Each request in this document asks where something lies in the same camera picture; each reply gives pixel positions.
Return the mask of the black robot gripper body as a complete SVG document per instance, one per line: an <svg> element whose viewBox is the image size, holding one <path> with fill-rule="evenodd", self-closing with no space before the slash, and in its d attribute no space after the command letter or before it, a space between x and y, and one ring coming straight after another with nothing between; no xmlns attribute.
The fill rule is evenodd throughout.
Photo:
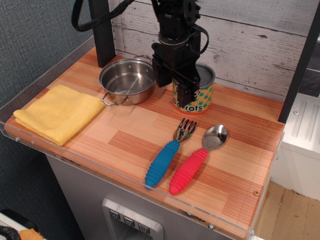
<svg viewBox="0 0 320 240"><path fill-rule="evenodd" d="M176 79L187 88L200 86L200 75L196 70L196 62L201 54L201 38L191 37L179 46L155 42L152 67L157 85L161 88Z"/></svg>

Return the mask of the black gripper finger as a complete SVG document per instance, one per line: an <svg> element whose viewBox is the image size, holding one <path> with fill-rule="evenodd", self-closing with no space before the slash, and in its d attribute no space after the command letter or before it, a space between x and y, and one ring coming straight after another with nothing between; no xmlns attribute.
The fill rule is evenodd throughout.
<svg viewBox="0 0 320 240"><path fill-rule="evenodd" d="M177 101L180 108L196 100L196 91L200 89L200 82L196 81L176 81Z"/></svg>

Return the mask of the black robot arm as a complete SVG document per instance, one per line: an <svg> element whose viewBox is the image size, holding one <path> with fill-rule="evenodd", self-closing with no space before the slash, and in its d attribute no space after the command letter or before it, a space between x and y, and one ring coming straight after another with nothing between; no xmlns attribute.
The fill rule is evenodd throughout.
<svg viewBox="0 0 320 240"><path fill-rule="evenodd" d="M208 32L196 24L201 7L195 0L154 0L152 6L159 23L158 42L151 46L155 80L160 88L176 81L183 108L196 100L201 81L196 62L207 49L201 35Z"/></svg>

